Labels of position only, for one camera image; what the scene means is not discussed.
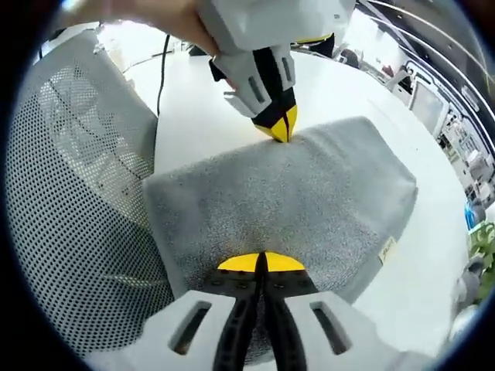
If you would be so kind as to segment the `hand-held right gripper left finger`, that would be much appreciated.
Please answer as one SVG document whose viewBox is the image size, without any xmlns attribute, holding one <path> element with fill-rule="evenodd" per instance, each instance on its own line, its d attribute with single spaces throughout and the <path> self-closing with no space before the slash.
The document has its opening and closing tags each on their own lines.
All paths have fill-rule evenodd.
<svg viewBox="0 0 495 371">
<path fill-rule="evenodd" d="M 145 324 L 131 351 L 137 370 L 241 370 L 260 298 L 260 253 L 221 263 L 200 291 L 187 291 Z"/>
</svg>

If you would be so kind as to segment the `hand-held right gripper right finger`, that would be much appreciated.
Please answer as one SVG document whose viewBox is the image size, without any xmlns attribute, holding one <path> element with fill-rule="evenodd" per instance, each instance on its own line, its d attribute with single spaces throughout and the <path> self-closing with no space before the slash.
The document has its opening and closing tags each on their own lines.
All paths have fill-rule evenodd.
<svg viewBox="0 0 495 371">
<path fill-rule="evenodd" d="M 396 370 L 400 352 L 292 257 L 261 254 L 265 328 L 279 370 Z"/>
</svg>

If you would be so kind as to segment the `person's left hand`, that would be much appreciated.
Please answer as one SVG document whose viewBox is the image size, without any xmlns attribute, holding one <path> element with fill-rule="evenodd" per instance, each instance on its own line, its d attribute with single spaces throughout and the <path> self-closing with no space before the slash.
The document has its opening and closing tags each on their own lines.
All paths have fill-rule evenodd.
<svg viewBox="0 0 495 371">
<path fill-rule="evenodd" d="M 144 1 L 142 5 L 146 19 L 154 27 L 216 56 L 220 50 L 200 19 L 197 6 L 198 1 L 183 0 Z"/>
</svg>

